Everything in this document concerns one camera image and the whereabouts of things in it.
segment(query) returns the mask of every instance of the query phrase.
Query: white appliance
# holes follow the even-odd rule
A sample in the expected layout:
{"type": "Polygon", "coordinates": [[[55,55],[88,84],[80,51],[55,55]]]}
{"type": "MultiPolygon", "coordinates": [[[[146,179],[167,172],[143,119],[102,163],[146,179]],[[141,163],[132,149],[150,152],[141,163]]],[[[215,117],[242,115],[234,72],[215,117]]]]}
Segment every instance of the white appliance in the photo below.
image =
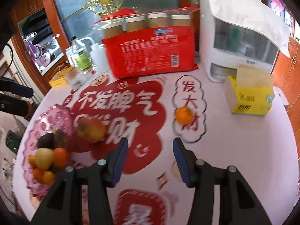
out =
{"type": "Polygon", "coordinates": [[[279,51],[290,57],[289,28],[258,0],[200,0],[199,53],[207,77],[224,82],[239,64],[271,73],[279,51]]]}

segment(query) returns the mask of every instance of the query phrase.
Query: frosted glass panel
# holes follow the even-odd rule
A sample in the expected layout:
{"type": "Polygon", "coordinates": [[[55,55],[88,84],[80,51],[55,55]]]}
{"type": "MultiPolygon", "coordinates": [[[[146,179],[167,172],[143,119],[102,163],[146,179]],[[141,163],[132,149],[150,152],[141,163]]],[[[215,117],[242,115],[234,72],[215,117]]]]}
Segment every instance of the frosted glass panel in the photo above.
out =
{"type": "MultiPolygon", "coordinates": [[[[83,37],[92,37],[96,42],[99,42],[99,31],[92,30],[92,24],[101,19],[99,15],[93,13],[89,9],[84,9],[65,19],[86,4],[87,0],[54,1],[69,40],[76,35],[79,39],[83,37]]],[[[121,6],[121,8],[131,8],[137,13],[164,11],[179,7],[179,0],[124,0],[121,6]]]]}
{"type": "Polygon", "coordinates": [[[214,48],[273,64],[278,48],[263,35],[215,19],[214,48]]]}

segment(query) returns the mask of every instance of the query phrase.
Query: plastic bottle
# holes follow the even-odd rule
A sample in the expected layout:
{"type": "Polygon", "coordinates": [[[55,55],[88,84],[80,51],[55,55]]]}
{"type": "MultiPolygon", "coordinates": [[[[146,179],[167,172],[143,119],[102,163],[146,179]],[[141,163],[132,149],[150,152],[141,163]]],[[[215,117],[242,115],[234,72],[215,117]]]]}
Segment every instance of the plastic bottle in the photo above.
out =
{"type": "Polygon", "coordinates": [[[84,43],[79,41],[76,36],[72,37],[72,54],[76,64],[83,72],[88,72],[92,69],[90,56],[84,43]]]}
{"type": "Polygon", "coordinates": [[[98,43],[91,45],[90,56],[96,64],[97,69],[100,73],[104,73],[109,70],[108,61],[105,53],[105,48],[98,43]]]}

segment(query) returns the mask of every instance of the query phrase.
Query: floor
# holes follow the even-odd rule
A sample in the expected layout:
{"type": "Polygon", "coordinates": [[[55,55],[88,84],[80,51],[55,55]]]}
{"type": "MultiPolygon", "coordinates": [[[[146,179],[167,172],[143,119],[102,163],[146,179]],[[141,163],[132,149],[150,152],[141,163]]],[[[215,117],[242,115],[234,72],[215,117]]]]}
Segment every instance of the floor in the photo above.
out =
{"type": "Polygon", "coordinates": [[[0,112],[0,195],[7,208],[11,212],[16,212],[11,184],[12,168],[16,154],[5,145],[5,138],[9,130],[22,136],[24,128],[13,115],[0,112]]]}

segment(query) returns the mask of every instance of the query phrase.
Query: silver screw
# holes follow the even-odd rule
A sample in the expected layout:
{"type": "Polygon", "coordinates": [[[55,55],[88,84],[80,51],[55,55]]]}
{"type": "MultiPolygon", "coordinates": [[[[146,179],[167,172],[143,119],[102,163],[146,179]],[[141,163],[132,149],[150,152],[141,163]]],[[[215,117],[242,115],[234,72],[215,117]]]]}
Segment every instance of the silver screw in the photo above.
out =
{"type": "Polygon", "coordinates": [[[104,160],[104,159],[101,159],[101,160],[98,161],[99,166],[103,166],[105,164],[106,164],[106,160],[104,160]]]}
{"type": "Polygon", "coordinates": [[[229,170],[230,172],[232,172],[232,173],[235,173],[235,172],[236,172],[236,167],[230,166],[230,167],[228,168],[228,170],[229,170]]]}
{"type": "Polygon", "coordinates": [[[73,171],[73,168],[71,166],[66,167],[66,172],[70,173],[73,171]]]}
{"type": "Polygon", "coordinates": [[[205,161],[203,161],[202,159],[198,159],[196,160],[196,164],[199,166],[203,166],[205,164],[205,161]]]}

